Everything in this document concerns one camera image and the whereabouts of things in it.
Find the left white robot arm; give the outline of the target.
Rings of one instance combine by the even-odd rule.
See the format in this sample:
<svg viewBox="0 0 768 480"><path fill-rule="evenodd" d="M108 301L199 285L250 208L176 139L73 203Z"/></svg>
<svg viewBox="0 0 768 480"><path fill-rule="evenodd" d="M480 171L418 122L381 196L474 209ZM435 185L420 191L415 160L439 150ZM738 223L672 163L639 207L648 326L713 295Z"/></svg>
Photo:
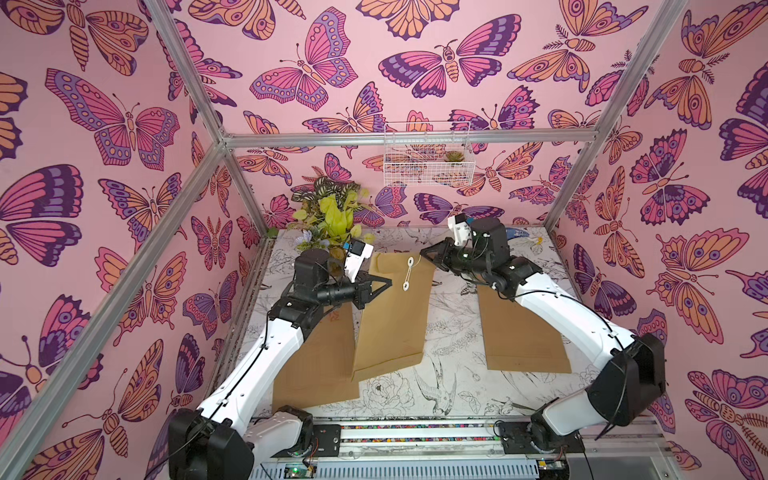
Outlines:
<svg viewBox="0 0 768 480"><path fill-rule="evenodd" d="M276 454L304 456L315 448L313 417L284 406L255 421L256 409L290 358L331 312L351 303L363 309L392 285L360 273L356 281L291 281L267 314L257 343L194 410L178 410L168 425L172 479L247 479Z"/></svg>

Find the brown kraft file bag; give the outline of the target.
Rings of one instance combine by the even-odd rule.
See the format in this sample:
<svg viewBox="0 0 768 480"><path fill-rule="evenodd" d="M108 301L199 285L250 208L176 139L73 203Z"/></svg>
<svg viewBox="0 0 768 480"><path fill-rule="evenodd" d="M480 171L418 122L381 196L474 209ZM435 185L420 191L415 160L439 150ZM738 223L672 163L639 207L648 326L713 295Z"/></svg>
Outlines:
<svg viewBox="0 0 768 480"><path fill-rule="evenodd" d="M362 310L354 382L421 363L435 266L417 252L375 253L368 273L391 279L392 286Z"/></svg>

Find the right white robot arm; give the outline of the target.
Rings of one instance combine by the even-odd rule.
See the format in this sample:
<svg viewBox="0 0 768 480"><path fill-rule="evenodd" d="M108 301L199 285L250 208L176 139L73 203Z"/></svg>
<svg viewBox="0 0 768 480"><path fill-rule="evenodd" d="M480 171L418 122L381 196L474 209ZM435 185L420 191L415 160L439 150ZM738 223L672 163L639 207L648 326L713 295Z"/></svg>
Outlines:
<svg viewBox="0 0 768 480"><path fill-rule="evenodd" d="M570 296L533 261L511 254L497 218L448 221L451 236L423 248L436 268L486 286L531 311L570 340L599 371L586 388L542 406L528 432L540 451L585 427L630 425L666 392L664 345L638 335Z"/></svg>

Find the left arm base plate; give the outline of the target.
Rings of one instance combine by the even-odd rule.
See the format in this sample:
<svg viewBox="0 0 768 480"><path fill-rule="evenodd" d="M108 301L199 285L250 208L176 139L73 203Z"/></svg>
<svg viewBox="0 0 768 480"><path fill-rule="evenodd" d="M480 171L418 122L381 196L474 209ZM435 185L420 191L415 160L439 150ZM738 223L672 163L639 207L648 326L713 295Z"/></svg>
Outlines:
<svg viewBox="0 0 768 480"><path fill-rule="evenodd" d="M278 451L271 459L335 458L339 456L342 428L340 424L314 425L303 429L297 444Z"/></svg>

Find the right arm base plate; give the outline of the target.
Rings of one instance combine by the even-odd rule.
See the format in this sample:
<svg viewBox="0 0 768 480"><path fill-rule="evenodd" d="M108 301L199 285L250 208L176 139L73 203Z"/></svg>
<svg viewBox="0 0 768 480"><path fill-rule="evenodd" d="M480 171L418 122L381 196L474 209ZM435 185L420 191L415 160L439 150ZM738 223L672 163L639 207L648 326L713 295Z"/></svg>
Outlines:
<svg viewBox="0 0 768 480"><path fill-rule="evenodd" d="M494 433L500 438L505 454L560 454L584 453L583 440L578 432L567 436L549 433L535 422L497 421Z"/></svg>

